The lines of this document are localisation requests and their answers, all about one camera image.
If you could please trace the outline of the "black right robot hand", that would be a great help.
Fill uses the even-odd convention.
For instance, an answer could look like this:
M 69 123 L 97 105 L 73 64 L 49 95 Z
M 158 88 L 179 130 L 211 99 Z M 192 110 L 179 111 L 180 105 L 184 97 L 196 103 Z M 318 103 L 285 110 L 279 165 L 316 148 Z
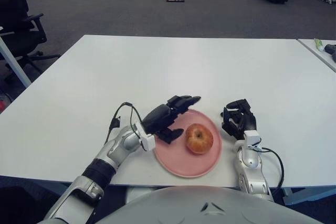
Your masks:
M 227 104 L 221 117 L 222 129 L 236 140 L 243 140 L 245 131 L 257 130 L 256 118 L 246 99 Z

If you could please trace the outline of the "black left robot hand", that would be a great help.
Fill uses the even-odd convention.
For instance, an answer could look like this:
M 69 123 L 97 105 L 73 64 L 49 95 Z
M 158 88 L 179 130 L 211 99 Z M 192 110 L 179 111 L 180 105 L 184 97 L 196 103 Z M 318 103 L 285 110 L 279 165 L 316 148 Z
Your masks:
M 165 143 L 171 144 L 183 134 L 184 130 L 171 130 L 169 126 L 175 122 L 179 114 L 187 112 L 189 107 L 200 99 L 200 96 L 173 96 L 166 104 L 159 105 L 142 120 L 145 132 L 147 134 L 154 134 Z

